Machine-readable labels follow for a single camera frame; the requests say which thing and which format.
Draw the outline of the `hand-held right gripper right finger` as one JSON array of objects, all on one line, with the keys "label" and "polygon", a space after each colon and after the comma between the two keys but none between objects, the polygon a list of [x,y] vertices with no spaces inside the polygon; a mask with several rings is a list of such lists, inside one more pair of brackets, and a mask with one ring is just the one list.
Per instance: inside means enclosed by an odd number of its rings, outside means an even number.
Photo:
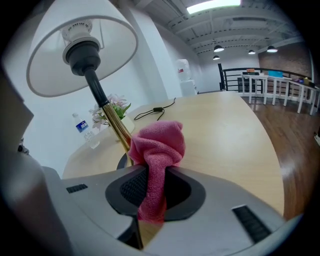
[{"label": "hand-held right gripper right finger", "polygon": [[227,256],[257,245],[285,220],[270,205],[234,182],[182,167],[177,176],[203,186],[205,199],[189,218],[165,222],[144,248],[155,256]]}]

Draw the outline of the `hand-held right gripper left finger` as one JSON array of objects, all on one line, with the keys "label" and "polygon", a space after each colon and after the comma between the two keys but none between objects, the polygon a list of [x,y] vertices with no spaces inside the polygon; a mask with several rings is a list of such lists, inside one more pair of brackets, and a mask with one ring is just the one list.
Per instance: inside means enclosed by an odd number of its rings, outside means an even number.
[{"label": "hand-held right gripper left finger", "polygon": [[109,181],[102,174],[62,180],[44,167],[43,174],[55,211],[62,222],[71,256],[147,256],[125,244],[123,235],[135,233],[131,216],[117,213],[107,202]]}]

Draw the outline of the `pink cloth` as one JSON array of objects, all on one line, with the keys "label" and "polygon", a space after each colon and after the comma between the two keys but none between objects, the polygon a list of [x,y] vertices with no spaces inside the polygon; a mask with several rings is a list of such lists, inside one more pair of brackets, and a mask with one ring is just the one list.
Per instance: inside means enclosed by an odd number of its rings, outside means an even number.
[{"label": "pink cloth", "polygon": [[165,172],[167,167],[178,166],[185,155],[182,129],[181,122],[160,120],[131,138],[128,156],[136,165],[148,165],[146,196],[138,208],[138,218],[142,221],[164,222],[167,209]]}]

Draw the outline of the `white table lamp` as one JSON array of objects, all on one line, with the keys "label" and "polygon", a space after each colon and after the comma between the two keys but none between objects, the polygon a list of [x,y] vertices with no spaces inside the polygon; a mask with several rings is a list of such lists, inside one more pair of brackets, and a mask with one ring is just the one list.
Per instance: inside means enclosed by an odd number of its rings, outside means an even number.
[{"label": "white table lamp", "polygon": [[89,87],[128,152],[132,136],[101,80],[125,66],[137,49],[134,28],[109,0],[53,0],[33,36],[26,81],[33,93],[45,98]]}]

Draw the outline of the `clear water bottle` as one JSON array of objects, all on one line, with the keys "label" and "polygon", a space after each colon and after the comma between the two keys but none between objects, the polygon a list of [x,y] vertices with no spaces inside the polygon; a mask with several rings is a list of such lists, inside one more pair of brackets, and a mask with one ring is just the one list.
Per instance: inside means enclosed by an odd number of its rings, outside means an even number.
[{"label": "clear water bottle", "polygon": [[77,113],[73,113],[72,117],[75,122],[75,128],[84,138],[86,144],[90,146],[91,149],[95,149],[100,142],[95,138],[95,134],[90,129],[88,123],[84,119],[80,118]]}]

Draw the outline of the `pink flowers in cream pot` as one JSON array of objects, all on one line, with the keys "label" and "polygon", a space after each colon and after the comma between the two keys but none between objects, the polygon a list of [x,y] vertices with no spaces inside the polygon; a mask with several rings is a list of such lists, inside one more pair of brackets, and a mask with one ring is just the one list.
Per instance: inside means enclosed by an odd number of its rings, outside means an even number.
[{"label": "pink flowers in cream pot", "polygon": [[[121,122],[124,124],[129,133],[132,133],[135,129],[135,125],[130,117],[127,116],[127,110],[130,108],[131,103],[128,103],[123,95],[110,94],[107,96],[111,106],[115,110]],[[92,128],[101,130],[101,126],[110,126],[102,108],[97,104],[89,110],[92,115]]]}]

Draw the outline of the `white water dispenser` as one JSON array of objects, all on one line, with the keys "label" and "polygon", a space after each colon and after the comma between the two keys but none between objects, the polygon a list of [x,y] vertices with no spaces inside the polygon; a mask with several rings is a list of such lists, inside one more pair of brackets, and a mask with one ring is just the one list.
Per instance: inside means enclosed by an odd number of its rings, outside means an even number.
[{"label": "white water dispenser", "polygon": [[189,97],[198,94],[197,86],[193,79],[181,81],[180,89],[183,97]]}]

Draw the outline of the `black railing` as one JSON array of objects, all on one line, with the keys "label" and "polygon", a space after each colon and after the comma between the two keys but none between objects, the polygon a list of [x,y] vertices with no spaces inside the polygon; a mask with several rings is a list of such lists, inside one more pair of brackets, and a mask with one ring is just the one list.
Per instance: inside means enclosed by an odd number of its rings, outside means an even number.
[{"label": "black railing", "polygon": [[[308,78],[310,81],[312,79],[306,75],[302,75],[292,71],[285,71],[281,69],[270,69],[270,68],[260,68],[260,67],[237,67],[237,68],[223,68],[221,63],[218,63],[218,71],[220,75],[220,90],[235,91],[242,93],[242,73],[246,69],[255,69],[260,75],[268,75],[268,71],[281,71],[283,72],[283,77],[291,78],[292,81],[298,82],[299,78]],[[245,79],[245,93],[249,92],[249,80]]]}]

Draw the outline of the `white table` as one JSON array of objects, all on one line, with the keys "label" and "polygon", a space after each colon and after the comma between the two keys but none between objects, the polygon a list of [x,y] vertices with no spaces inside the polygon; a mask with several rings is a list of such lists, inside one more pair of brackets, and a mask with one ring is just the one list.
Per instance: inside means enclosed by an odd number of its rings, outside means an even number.
[{"label": "white table", "polygon": [[277,84],[279,84],[279,92],[281,91],[281,83],[285,83],[285,94],[284,94],[284,106],[287,105],[288,97],[289,97],[289,88],[290,88],[290,82],[292,81],[289,77],[275,77],[275,76],[268,76],[266,79],[266,82],[268,79],[273,80],[273,89],[272,89],[272,105],[274,106],[276,103],[276,95],[277,95]]},{"label": "white table", "polygon": [[314,111],[318,110],[320,105],[320,88],[304,85],[295,81],[289,81],[286,83],[285,87],[284,106],[287,105],[290,88],[294,89],[294,87],[298,87],[299,90],[298,97],[296,98],[296,101],[298,102],[297,113],[301,113],[303,103],[307,102],[311,104],[309,115],[312,116]]},{"label": "white table", "polygon": [[[268,94],[268,76],[267,75],[252,75],[252,74],[242,74],[241,81],[242,81],[242,95],[245,96],[246,84],[245,79],[248,79],[248,103],[252,103],[252,96],[253,96],[253,80],[255,84],[257,81],[261,82],[261,89],[262,89],[262,97],[263,97],[263,104],[266,105],[267,103],[267,94]],[[258,95],[257,92],[257,84],[255,85],[254,89],[255,96]]]}]

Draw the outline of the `clear water jug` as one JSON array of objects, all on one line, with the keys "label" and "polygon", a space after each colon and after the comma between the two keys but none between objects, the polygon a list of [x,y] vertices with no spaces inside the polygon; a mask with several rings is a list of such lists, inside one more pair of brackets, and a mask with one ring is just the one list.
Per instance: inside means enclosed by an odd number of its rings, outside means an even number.
[{"label": "clear water jug", "polygon": [[176,60],[177,74],[181,82],[185,82],[191,79],[190,65],[187,59]]}]

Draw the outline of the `long ceiling light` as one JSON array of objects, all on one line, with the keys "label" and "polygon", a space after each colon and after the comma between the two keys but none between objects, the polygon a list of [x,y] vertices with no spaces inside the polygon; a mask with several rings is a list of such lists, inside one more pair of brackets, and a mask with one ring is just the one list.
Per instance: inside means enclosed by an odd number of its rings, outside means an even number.
[{"label": "long ceiling light", "polygon": [[209,0],[187,7],[186,10],[189,14],[194,14],[214,8],[239,6],[241,2],[242,0]]}]

